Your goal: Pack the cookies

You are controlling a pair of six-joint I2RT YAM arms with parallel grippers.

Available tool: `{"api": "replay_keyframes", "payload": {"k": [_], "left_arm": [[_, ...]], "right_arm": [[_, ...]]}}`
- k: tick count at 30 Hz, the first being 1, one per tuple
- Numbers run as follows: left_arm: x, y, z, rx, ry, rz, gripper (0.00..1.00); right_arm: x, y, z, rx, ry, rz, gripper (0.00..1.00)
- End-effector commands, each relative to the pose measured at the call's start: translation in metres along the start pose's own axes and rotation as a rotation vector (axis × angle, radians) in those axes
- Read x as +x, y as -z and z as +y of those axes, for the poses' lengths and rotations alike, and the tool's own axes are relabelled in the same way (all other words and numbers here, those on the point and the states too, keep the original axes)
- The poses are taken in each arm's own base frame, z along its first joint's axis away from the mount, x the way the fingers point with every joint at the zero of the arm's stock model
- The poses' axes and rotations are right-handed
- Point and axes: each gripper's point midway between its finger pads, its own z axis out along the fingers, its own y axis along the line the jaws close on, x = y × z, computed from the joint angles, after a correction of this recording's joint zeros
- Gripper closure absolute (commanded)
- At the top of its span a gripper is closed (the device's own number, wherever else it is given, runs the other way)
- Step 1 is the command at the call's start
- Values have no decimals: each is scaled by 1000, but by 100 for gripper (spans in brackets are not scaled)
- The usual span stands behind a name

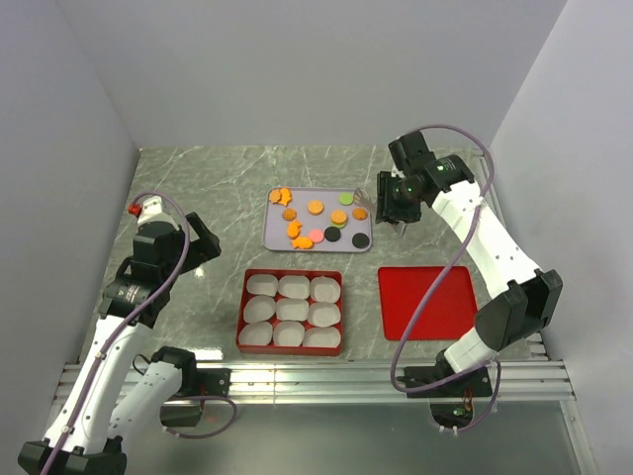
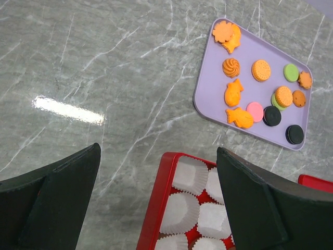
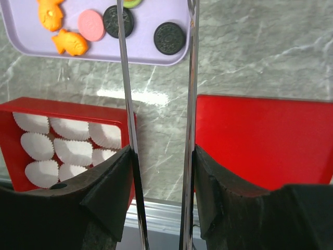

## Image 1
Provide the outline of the metal tongs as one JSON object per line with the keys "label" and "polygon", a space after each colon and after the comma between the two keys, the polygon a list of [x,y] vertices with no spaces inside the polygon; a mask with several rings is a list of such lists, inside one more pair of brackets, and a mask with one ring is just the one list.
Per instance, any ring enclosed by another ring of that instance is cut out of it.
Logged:
{"label": "metal tongs", "polygon": [[375,213],[376,204],[364,189],[356,188],[353,193],[353,199],[356,206],[362,207],[370,213]]}

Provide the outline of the orange dotted round cookie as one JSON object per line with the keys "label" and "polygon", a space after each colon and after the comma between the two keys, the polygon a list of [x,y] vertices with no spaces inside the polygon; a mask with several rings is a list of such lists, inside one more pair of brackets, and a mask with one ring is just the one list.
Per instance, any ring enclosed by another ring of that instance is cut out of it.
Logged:
{"label": "orange dotted round cookie", "polygon": [[343,210],[335,210],[330,214],[330,221],[335,223],[347,223],[348,217]]}

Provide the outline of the orange fish cookie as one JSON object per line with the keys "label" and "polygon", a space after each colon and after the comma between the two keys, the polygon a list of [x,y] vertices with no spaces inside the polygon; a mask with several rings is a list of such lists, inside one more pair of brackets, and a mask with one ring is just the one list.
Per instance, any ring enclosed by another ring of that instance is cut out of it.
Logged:
{"label": "orange fish cookie", "polygon": [[288,223],[286,233],[289,239],[296,239],[301,234],[303,224],[297,220]]}
{"label": "orange fish cookie", "polygon": [[299,236],[291,240],[293,249],[311,249],[314,247],[314,242],[309,237]]}

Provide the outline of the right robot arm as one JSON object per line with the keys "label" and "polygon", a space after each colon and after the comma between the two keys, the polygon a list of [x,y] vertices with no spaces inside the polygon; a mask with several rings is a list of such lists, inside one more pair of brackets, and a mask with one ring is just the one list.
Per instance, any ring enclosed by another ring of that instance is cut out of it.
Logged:
{"label": "right robot arm", "polygon": [[477,312],[474,325],[437,355],[429,382],[408,388],[399,383],[395,368],[390,378],[394,388],[405,394],[438,388],[457,395],[469,385],[472,372],[496,361],[506,347],[550,325],[563,279],[556,270],[545,271],[531,259],[490,208],[486,195],[491,178],[480,184],[460,156],[437,156],[423,133],[418,129],[390,142],[394,165],[377,176],[376,221],[416,223],[427,207],[450,228],[460,246],[417,304],[399,344],[406,344],[431,297],[463,254],[477,266],[490,299]]}

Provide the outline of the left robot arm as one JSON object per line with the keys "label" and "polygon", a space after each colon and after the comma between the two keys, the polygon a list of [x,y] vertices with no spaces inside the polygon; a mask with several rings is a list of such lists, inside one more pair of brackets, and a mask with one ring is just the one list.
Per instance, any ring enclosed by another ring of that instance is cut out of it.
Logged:
{"label": "left robot arm", "polygon": [[163,346],[140,381],[120,392],[177,278],[220,256],[219,238],[197,213],[178,226],[164,212],[136,213],[133,253],[105,288],[92,345],[63,408],[18,457],[28,474],[122,474],[125,443],[170,399],[204,401],[193,352]]}

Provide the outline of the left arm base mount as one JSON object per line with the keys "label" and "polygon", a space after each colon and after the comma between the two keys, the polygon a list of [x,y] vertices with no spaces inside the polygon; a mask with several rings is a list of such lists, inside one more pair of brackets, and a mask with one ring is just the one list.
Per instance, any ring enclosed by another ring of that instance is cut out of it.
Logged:
{"label": "left arm base mount", "polygon": [[197,400],[197,397],[226,398],[230,377],[231,370],[228,368],[199,369],[192,386],[180,390],[162,405],[159,413],[161,423],[168,428],[194,428],[208,405],[206,400]]}

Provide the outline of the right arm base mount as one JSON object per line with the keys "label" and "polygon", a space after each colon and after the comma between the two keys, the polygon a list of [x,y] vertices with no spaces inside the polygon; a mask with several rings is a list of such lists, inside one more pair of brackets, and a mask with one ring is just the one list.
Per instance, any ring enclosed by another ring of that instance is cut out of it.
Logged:
{"label": "right arm base mount", "polygon": [[406,366],[394,379],[395,388],[408,399],[427,399],[431,423],[440,431],[457,435],[472,429],[497,407],[500,390],[500,363],[495,362],[495,377],[485,365],[463,375],[448,374],[450,367]]}

